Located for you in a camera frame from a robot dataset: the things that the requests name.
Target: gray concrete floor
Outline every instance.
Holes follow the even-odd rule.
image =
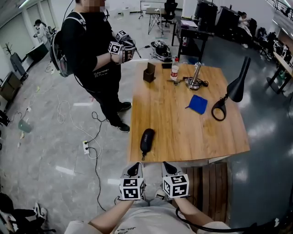
[[[160,37],[160,33],[155,26],[148,35],[148,16],[140,20],[138,16],[109,18],[109,21],[114,31],[124,29],[136,40],[137,47],[141,48]],[[164,41],[175,56],[178,46],[171,47],[172,31],[173,26],[165,30],[164,37],[167,39]],[[144,48],[140,52],[144,59],[149,59],[152,50]],[[253,49],[245,50],[237,43],[217,37],[208,40],[203,62],[208,66],[222,68],[228,82],[231,82],[238,77],[246,55],[252,61],[245,82],[244,98],[238,105],[251,151],[226,159],[232,170],[232,227],[262,223],[283,215],[288,207],[293,176],[293,123],[287,114],[288,98],[282,94],[276,95],[266,82],[267,76],[273,76],[276,66],[262,60]],[[122,65],[119,91],[122,101],[132,100],[137,59],[139,57],[135,55],[132,62]],[[187,61],[188,58],[182,56],[181,62]],[[35,202],[39,202],[48,209],[47,225],[57,229],[58,233],[63,233],[71,220],[89,221],[102,210],[97,207],[96,161],[84,155],[81,143],[91,138],[72,125],[66,102],[60,107],[65,122],[58,123],[58,97],[60,101],[67,100],[70,103],[75,125],[92,136],[96,135],[99,128],[99,123],[92,119],[92,111],[96,111],[100,119],[104,119],[104,116],[99,104],[92,102],[90,95],[78,85],[73,76],[63,78],[57,72],[53,75],[45,73],[48,63],[49,55],[30,70],[28,79],[8,111],[10,117],[16,111],[24,113],[31,103],[32,110],[24,119],[29,118],[33,130],[20,140],[20,116],[17,115],[9,127],[2,129],[1,190],[11,196],[17,208],[32,208]],[[40,91],[34,95],[38,86]],[[73,106],[74,103],[92,105]],[[122,116],[127,124],[130,124],[130,114],[131,111],[128,111]],[[121,133],[105,122],[97,138],[103,149],[98,158],[98,172],[102,188],[100,203],[105,209],[113,206],[119,193],[118,179],[127,165],[128,137],[127,133]],[[95,142],[91,146],[99,152]],[[144,168],[144,177],[147,184],[146,196],[151,199],[161,183],[160,164]]]

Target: black desk lamp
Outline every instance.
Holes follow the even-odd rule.
[[[227,94],[225,95],[225,97],[220,98],[220,100],[216,102],[216,104],[212,107],[212,116],[216,120],[223,121],[226,118],[227,111],[225,101],[228,99],[228,97],[230,97],[230,99],[234,102],[242,101],[244,91],[244,80],[250,65],[250,61],[251,59],[249,57],[245,57],[239,77],[227,86]],[[223,119],[219,119],[214,115],[215,109],[220,109],[223,112]]]

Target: backpack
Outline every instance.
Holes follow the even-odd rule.
[[[86,21],[83,16],[78,12],[71,12],[65,20],[72,19],[79,22],[85,31],[87,31]],[[55,68],[60,72],[60,75],[63,77],[67,77],[73,74],[73,71],[68,66],[66,61],[66,56],[62,51],[62,40],[61,40],[61,30],[57,31],[52,39],[51,39],[51,46],[50,46],[50,56]]]

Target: lamp base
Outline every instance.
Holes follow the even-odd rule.
[[[200,89],[200,84],[196,81],[196,82],[192,82],[192,77],[187,78],[185,80],[186,86],[191,89],[191,90],[199,90]]]
[[[219,101],[217,101],[214,106],[212,107],[212,116],[218,120],[218,121],[223,121],[226,118],[227,111],[226,111],[226,106],[225,106],[225,101],[228,99],[228,94],[225,95],[224,98],[221,98]],[[215,116],[214,110],[219,109],[223,112],[224,117],[222,119],[219,119]]]

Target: metal railing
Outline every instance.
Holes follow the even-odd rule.
[[[288,7],[285,3],[279,0],[266,0],[270,5],[272,5],[275,10],[283,13],[283,15],[287,16],[290,20],[293,21],[293,9]]]

